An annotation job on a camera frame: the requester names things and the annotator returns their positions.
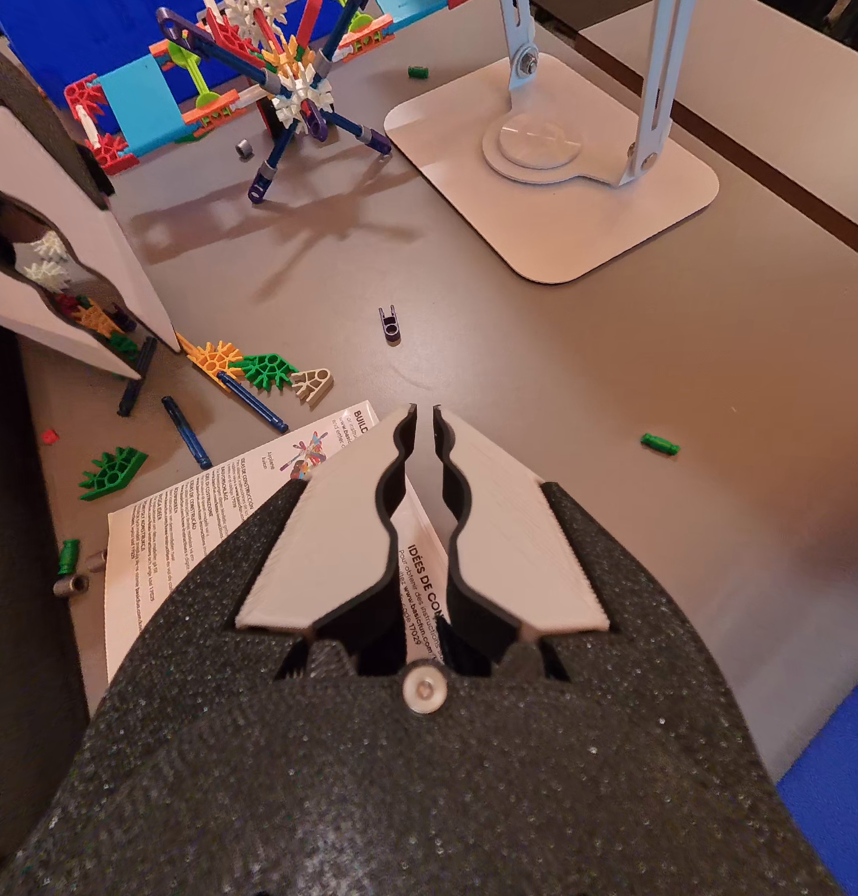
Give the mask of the pale grey small connector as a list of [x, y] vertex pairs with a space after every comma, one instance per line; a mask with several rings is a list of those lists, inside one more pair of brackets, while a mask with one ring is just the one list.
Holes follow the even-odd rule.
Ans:
[[334, 385], [333, 374], [326, 367], [294, 372], [289, 379], [295, 395], [311, 409], [323, 400]]

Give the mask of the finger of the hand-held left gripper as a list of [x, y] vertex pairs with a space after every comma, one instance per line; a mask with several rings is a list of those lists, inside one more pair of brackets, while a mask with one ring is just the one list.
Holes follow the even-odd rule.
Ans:
[[115, 289], [128, 311], [173, 352], [176, 330], [97, 186], [90, 196], [6, 106], [0, 106], [0, 196], [55, 230], [77, 262]]
[[90, 330], [69, 322], [56, 311], [41, 288], [1, 268], [0, 326], [85, 364], [131, 380], [141, 378]]

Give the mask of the colourful construction toy model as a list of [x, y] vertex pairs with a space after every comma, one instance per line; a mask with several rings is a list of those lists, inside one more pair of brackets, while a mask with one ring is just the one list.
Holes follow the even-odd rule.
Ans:
[[107, 174], [136, 166], [170, 142], [199, 140], [257, 107], [274, 139], [248, 196], [262, 203], [281, 155], [297, 133], [325, 141], [330, 126], [353, 135], [386, 158], [391, 142], [335, 109], [329, 73], [378, 49], [403, 28], [461, 2], [341, 2], [322, 48], [312, 34], [322, 2], [305, 2], [295, 32], [285, 35], [287, 2], [206, 2], [195, 23], [166, 8], [156, 11], [164, 39], [148, 56], [104, 75], [68, 85], [64, 98]]

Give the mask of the orange fan connector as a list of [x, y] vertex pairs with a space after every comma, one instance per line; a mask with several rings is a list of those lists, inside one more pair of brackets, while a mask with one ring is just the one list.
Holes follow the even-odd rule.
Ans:
[[231, 342], [219, 341], [216, 345], [208, 342], [203, 350], [203, 357], [199, 359], [196, 365], [205, 375], [220, 388], [225, 389], [217, 379], [218, 371], [226, 371], [233, 378], [241, 383], [244, 380], [243, 359], [244, 356]]

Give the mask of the white instruction booklet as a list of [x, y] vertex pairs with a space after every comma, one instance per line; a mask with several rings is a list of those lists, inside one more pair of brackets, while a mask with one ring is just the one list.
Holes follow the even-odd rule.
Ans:
[[[105, 570], [107, 679], [155, 612], [204, 557], [289, 480], [304, 477], [379, 422], [368, 400], [241, 454], [109, 515]], [[441, 659], [448, 560], [410, 483], [398, 532], [408, 660]]]

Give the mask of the white metal stand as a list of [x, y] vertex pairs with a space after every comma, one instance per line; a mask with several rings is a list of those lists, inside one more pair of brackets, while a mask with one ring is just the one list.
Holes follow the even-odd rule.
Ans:
[[501, 2], [508, 60], [393, 108], [386, 133], [516, 274], [576, 280], [716, 197], [669, 139], [693, 1], [654, 3], [635, 115], [540, 52], [528, 2]]

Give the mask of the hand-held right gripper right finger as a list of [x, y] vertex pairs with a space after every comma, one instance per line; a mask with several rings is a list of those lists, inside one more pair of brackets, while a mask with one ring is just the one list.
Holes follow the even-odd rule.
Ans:
[[610, 621], [543, 490], [464, 419], [434, 408], [443, 500], [456, 519], [447, 607], [457, 634], [574, 634]]

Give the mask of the blue plastic bin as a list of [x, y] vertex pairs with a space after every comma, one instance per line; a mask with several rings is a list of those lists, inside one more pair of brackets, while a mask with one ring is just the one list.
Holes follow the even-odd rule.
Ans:
[[64, 89], [147, 56], [164, 37], [155, 11], [189, 21], [203, 1], [0, 1], [0, 32], [38, 87], [61, 108]]
[[858, 895], [858, 683], [778, 783], [841, 888]]

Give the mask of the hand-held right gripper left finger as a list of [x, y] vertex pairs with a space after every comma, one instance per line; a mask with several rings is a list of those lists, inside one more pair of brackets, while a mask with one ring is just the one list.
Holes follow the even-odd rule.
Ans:
[[238, 629], [380, 634], [401, 616], [398, 533], [416, 405], [390, 412], [307, 480], [235, 618]]

